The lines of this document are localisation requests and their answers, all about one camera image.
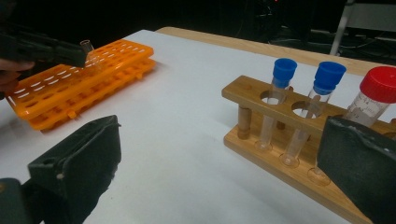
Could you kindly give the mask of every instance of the table surface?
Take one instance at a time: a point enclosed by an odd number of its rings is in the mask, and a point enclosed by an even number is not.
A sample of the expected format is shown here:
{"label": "table surface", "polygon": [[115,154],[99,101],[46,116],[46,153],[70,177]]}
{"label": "table surface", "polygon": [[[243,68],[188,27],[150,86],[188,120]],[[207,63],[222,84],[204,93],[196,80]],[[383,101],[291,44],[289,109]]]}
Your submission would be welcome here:
{"label": "table surface", "polygon": [[153,47],[156,67],[77,119],[42,133],[0,102],[0,178],[25,182],[29,162],[83,124],[117,115],[122,161],[85,223],[348,223],[223,145],[237,105],[221,89],[241,75],[270,82],[274,61],[290,57],[291,84],[308,94],[318,63],[332,60],[348,70],[330,103],[347,107],[377,64],[173,27],[125,39]]}

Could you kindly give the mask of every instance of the test tube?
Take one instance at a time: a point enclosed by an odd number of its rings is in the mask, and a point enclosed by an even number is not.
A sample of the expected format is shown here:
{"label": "test tube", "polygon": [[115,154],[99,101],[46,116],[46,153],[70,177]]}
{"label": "test tube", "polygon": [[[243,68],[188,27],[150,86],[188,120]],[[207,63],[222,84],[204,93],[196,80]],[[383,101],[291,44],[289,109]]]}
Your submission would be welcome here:
{"label": "test tube", "polygon": [[85,62],[85,68],[90,68],[91,72],[98,72],[100,69],[99,66],[99,57],[94,53],[94,48],[91,43],[91,40],[86,39],[79,42],[82,49],[85,53],[87,53],[87,62]]}
{"label": "test tube", "polygon": [[[292,59],[280,58],[275,61],[271,90],[268,92],[268,97],[262,99],[265,103],[278,105],[285,101],[296,67],[297,63]],[[260,139],[255,143],[257,149],[264,151],[272,149],[271,139],[275,124],[275,119],[268,116],[262,117]]]}
{"label": "test tube", "polygon": [[[322,62],[319,64],[314,86],[308,95],[309,101],[306,102],[305,108],[302,108],[300,117],[314,119],[320,116],[346,70],[340,63]],[[299,129],[294,131],[285,153],[279,157],[283,164],[290,168],[295,168],[300,164],[298,156],[309,135]]]}
{"label": "test tube", "polygon": [[[396,68],[379,66],[371,69],[360,89],[343,118],[371,127],[389,104],[396,103]],[[321,186],[330,184],[329,177],[317,165],[308,171],[308,178]]]}

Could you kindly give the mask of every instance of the blue screw cap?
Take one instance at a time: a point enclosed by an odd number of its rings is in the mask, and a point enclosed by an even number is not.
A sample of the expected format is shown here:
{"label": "blue screw cap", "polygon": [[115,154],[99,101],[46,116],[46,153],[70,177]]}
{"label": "blue screw cap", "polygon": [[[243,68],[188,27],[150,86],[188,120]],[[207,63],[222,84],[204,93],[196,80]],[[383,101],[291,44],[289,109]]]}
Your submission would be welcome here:
{"label": "blue screw cap", "polygon": [[288,58],[280,58],[275,61],[273,84],[278,88],[289,86],[290,80],[294,76],[297,63]]}
{"label": "blue screw cap", "polygon": [[340,83],[347,69],[340,63],[322,62],[315,74],[314,89],[318,94],[329,94]]}

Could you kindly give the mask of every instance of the wooden rack base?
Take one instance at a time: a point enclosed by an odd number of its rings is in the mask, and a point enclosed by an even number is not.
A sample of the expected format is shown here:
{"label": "wooden rack base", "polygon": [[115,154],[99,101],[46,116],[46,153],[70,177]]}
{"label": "wooden rack base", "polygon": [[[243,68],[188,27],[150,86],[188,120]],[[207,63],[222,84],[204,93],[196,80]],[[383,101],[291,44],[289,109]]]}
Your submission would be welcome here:
{"label": "wooden rack base", "polygon": [[[225,146],[346,220],[352,223],[372,223],[333,182],[327,186],[319,186],[307,176],[308,171],[315,167],[320,137],[326,118],[344,114],[345,109],[327,105],[326,112],[323,112],[320,117],[303,119],[295,115],[292,108],[297,102],[307,101],[305,96],[290,92],[282,105],[268,105],[262,101],[262,94],[269,91],[270,88],[271,86],[267,83],[241,76],[222,90],[224,98],[238,103],[240,107],[247,111],[251,110],[250,113],[247,113],[248,118],[242,120],[242,122],[245,122],[244,125],[247,125],[245,127],[246,139],[245,137],[241,139],[241,135],[238,136],[239,127],[236,125],[225,135]],[[255,143],[260,138],[263,115],[286,124],[284,129],[274,130],[271,142],[273,149],[271,151],[262,151],[255,148]],[[288,140],[291,139],[295,128],[309,132],[311,136],[299,156],[300,165],[297,168],[289,168],[279,160],[279,156],[284,152],[284,148],[286,148]],[[394,126],[382,121],[378,121],[373,128],[380,133],[396,133]]]}

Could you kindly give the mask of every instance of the red cap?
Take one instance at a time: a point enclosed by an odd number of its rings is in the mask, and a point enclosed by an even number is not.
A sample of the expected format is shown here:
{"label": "red cap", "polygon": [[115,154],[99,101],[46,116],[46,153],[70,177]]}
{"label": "red cap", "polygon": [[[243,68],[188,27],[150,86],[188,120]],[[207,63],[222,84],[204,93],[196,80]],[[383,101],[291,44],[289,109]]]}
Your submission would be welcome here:
{"label": "red cap", "polygon": [[371,69],[361,82],[361,92],[381,103],[396,103],[396,67]]}

